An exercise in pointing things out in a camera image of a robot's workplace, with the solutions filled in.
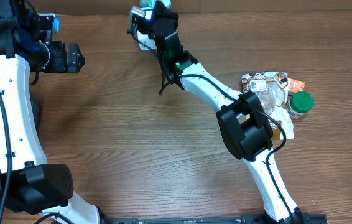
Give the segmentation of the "teal long snack packet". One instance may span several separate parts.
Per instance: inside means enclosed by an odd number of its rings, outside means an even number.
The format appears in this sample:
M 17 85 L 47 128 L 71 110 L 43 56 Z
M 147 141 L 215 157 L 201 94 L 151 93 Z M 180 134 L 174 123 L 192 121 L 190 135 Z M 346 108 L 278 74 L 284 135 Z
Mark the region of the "teal long snack packet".
M 156 2 L 161 2 L 166 8 L 170 8 L 172 5 L 171 0 L 140 0 L 139 4 L 141 7 L 154 8 Z

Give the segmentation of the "brown white snack pouch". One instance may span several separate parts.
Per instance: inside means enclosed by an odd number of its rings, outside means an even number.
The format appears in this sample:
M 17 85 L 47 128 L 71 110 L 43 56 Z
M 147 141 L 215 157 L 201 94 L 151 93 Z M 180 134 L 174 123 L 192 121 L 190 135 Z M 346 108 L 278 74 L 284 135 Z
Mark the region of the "brown white snack pouch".
M 243 93 L 257 95 L 264 112 L 276 120 L 286 133 L 286 139 L 294 138 L 294 125 L 286 110 L 288 99 L 288 74 L 285 72 L 247 73 L 241 77 Z

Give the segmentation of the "orange Kleenex tissue pack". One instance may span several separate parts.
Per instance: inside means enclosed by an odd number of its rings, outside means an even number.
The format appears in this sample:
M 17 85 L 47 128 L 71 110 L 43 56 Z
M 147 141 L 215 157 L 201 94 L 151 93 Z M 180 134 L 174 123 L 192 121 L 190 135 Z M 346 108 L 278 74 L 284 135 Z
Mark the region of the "orange Kleenex tissue pack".
M 287 91 L 289 95 L 294 95 L 297 92 L 304 91 L 304 89 L 305 82 L 293 78 L 288 78 Z

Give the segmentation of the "green lid jar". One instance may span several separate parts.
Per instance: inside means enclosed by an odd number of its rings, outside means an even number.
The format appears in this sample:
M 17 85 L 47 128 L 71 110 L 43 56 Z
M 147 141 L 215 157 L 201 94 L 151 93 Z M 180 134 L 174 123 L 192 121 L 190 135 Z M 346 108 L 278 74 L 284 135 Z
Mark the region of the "green lid jar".
M 314 106 L 313 96 L 307 91 L 295 93 L 287 102 L 287 112 L 292 119 L 299 119 Z

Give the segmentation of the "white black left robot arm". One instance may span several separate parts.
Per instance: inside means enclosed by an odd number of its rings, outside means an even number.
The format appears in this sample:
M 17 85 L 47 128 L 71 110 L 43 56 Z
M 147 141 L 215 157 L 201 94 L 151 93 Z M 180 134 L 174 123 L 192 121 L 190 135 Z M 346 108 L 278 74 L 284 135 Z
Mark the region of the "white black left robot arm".
M 50 164 L 37 135 L 30 76 L 77 73 L 78 44 L 54 41 L 55 14 L 30 2 L 0 0 L 0 210 L 27 212 L 58 223 L 106 223 L 101 210 L 73 187 L 65 164 Z

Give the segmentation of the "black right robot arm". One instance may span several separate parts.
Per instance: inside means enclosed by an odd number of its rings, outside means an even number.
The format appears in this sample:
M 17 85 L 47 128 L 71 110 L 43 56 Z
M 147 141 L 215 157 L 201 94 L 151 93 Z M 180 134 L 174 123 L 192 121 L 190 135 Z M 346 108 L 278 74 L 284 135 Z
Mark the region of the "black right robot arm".
M 162 1 L 146 8 L 132 7 L 128 32 L 147 35 L 155 43 L 144 45 L 156 57 L 162 88 L 176 84 L 202 99 L 216 113 L 222 140 L 229 152 L 251 172 L 264 202 L 268 223 L 304 223 L 303 213 L 290 197 L 274 157 L 283 146 L 274 147 L 272 125 L 258 96 L 228 88 L 210 75 L 183 49 L 177 32 L 179 16 Z

